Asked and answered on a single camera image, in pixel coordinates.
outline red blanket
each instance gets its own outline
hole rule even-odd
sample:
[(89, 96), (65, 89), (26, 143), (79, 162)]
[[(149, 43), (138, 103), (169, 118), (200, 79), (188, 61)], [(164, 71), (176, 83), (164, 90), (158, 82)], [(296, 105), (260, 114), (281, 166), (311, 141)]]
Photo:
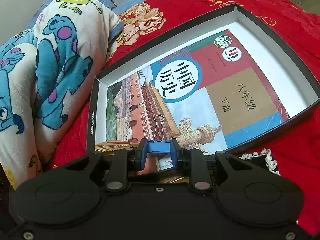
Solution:
[[(118, 38), (118, 47), (108, 65), (165, 31), (233, 2), (275, 30), (320, 80), (320, 17), (305, 13), (288, 0), (146, 0), (121, 15), (128, 27)], [(137, 17), (141, 7), (146, 13)], [(87, 104), (61, 141), (52, 168), (85, 154), (88, 110)], [(320, 230), (320, 108), (286, 135), (252, 151), (263, 148), (271, 149), (280, 174), (303, 190), (305, 204), (299, 225), (315, 234)]]

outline purple spot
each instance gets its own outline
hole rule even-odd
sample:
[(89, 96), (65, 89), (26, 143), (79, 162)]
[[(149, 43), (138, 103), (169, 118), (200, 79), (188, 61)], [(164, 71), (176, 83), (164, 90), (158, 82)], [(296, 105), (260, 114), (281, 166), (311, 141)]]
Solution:
[(57, 91), (53, 90), (51, 95), (48, 97), (49, 103), (53, 103), (57, 99)]
[(39, 93), (37, 92), (37, 94), (36, 94), (36, 99), (37, 99), (37, 101), (41, 101), (41, 95), (39, 95)]
[(77, 49), (78, 49), (78, 39), (75, 38), (75, 39), (73, 40), (73, 43), (72, 43), (72, 50), (73, 50), (74, 52), (77, 52)]
[(60, 40), (66, 40), (70, 38), (71, 34), (72, 34), (72, 30), (70, 29), (70, 27), (67, 27), (67, 26), (60, 28), (57, 32), (58, 38)]
[(16, 52), (21, 52), (21, 49), (19, 49), (19, 48), (13, 48), (10, 52), (11, 53), (16, 53)]
[(59, 58), (60, 58), (59, 52), (56, 50), (56, 51), (54, 52), (54, 54), (55, 54), (55, 56), (56, 56), (57, 61), (59, 61)]
[(1, 67), (3, 67), (5, 64), (9, 62), (10, 58), (7, 58), (4, 62), (2, 62)]

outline pink star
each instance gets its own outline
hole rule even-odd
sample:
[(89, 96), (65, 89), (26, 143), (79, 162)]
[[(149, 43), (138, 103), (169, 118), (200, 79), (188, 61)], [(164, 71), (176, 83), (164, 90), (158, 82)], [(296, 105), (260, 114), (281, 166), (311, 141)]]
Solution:
[(39, 17), (38, 17), (38, 19), (37, 19), (37, 20), (39, 20), (39, 23), (40, 23), (40, 22), (44, 22), (44, 17), (45, 17), (44, 13), (41, 12), (40, 15), (39, 15)]

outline bolt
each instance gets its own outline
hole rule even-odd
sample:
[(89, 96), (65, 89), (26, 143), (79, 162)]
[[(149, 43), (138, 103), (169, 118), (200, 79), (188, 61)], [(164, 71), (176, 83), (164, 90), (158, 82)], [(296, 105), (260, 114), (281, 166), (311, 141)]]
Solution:
[(112, 181), (107, 184), (107, 187), (109, 189), (120, 189), (122, 188), (122, 186), (123, 186), (122, 183), (119, 181)]
[(25, 240), (33, 240), (34, 237), (33, 237), (33, 234), (31, 232), (26, 231), (26, 232), (23, 233), (23, 238)]
[(296, 238), (296, 234), (294, 232), (289, 232), (287, 233), (287, 235), (285, 236), (286, 240), (294, 240)]
[(204, 189), (208, 189), (210, 187), (210, 184), (205, 181), (199, 181), (199, 182), (195, 183), (195, 187), (197, 189), (204, 190)]
[(156, 187), (156, 192), (163, 192), (164, 191), (164, 188), (162, 187)]

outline blue sky illustration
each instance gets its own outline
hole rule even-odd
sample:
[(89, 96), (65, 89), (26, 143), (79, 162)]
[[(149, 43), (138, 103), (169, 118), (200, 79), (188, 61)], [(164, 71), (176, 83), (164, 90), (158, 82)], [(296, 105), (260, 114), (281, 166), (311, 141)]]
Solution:
[[(142, 72), (144, 77), (140, 78), (140, 85), (144, 83), (145, 79), (148, 83), (152, 81), (150, 66), (142, 69)], [(220, 125), (206, 88), (196, 90), (191, 96), (180, 102), (166, 103), (166, 105), (178, 127), (182, 118), (191, 118), (193, 130), (204, 124), (211, 125), (213, 128)], [(215, 135), (211, 143), (207, 143), (203, 147), (211, 153), (227, 149), (222, 131)]]

